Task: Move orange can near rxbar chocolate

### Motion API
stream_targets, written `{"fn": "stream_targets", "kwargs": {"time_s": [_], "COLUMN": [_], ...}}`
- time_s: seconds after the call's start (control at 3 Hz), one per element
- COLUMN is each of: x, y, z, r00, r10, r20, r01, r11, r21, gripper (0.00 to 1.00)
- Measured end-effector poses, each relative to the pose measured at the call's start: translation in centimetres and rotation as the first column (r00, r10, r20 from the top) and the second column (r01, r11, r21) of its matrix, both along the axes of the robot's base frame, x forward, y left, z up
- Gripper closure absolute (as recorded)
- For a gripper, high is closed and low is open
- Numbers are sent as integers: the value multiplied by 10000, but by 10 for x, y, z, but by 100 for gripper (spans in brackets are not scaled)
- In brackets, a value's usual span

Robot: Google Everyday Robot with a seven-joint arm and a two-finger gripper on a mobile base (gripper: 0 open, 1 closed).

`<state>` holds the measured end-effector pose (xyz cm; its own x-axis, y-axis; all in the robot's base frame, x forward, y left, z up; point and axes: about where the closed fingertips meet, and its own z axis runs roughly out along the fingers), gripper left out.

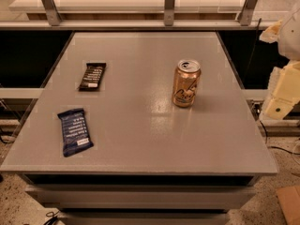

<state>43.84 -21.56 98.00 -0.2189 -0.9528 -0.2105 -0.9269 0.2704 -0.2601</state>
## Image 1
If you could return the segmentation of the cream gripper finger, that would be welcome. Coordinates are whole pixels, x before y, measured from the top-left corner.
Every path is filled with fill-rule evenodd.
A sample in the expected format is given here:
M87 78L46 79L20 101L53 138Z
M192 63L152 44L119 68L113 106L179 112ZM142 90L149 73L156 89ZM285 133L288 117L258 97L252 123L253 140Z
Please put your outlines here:
M278 41L278 34L280 30L280 26L282 24L282 20L279 20L272 24L271 26L267 27L259 37L260 41L266 43L274 43Z
M300 101L300 61L274 67L269 78L262 117L282 120Z

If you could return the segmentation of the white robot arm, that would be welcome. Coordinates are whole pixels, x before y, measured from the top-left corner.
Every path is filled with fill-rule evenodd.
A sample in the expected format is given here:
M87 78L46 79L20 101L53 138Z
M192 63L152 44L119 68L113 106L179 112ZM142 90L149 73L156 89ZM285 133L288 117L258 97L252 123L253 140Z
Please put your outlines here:
M282 120L300 101L300 2L260 35L260 41L277 43L278 53L289 62L274 67L269 78L261 119Z

